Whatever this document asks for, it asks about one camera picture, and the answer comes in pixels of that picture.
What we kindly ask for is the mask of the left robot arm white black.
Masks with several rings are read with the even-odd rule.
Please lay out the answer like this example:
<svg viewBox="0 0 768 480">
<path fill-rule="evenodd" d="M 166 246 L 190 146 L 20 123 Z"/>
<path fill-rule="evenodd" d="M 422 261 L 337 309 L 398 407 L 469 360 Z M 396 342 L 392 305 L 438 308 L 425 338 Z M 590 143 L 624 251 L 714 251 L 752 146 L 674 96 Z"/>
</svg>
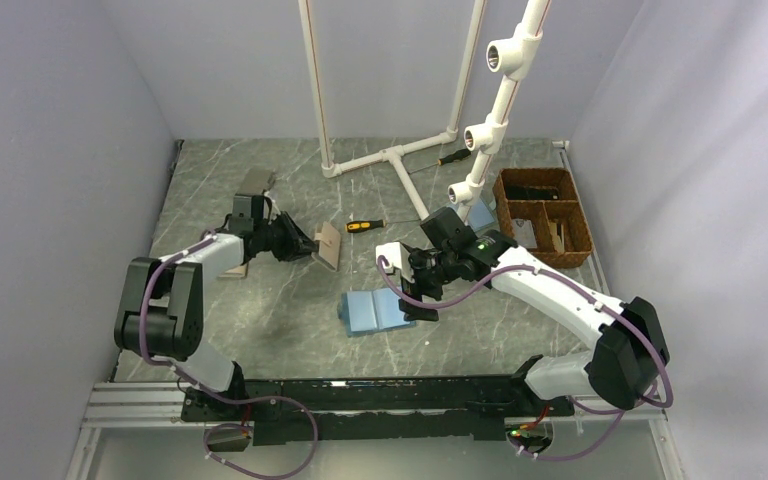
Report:
<svg viewBox="0 0 768 480">
<path fill-rule="evenodd" d="M 160 258 L 137 257 L 127 267 L 114 342 L 152 366 L 170 368 L 208 394 L 224 420 L 247 406 L 241 367 L 203 337 L 204 294 L 210 282 L 267 252 L 279 262 L 304 259 L 317 245 L 285 212 L 259 219 L 227 215 L 194 245 Z"/>
</svg>

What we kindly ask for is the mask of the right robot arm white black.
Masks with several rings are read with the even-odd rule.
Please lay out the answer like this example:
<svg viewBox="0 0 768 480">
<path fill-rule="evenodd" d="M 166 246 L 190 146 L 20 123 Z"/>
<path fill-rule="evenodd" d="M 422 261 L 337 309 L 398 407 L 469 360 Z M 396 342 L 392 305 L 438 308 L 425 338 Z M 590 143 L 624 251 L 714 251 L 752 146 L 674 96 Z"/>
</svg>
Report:
<svg viewBox="0 0 768 480">
<path fill-rule="evenodd" d="M 538 260 L 497 230 L 476 235 L 462 229 L 455 239 L 430 249 L 402 242 L 375 249 L 379 273 L 397 282 L 389 288 L 407 315 L 433 320 L 467 294 L 445 301 L 442 289 L 471 282 L 469 294 L 487 287 L 547 315 L 583 344 L 579 353 L 535 355 L 512 375 L 511 401 L 517 411 L 534 415 L 561 398 L 597 396 L 616 412 L 642 404 L 671 406 L 674 396 L 666 372 L 669 352 L 657 312 L 636 297 L 622 301 L 588 288 Z"/>
</svg>

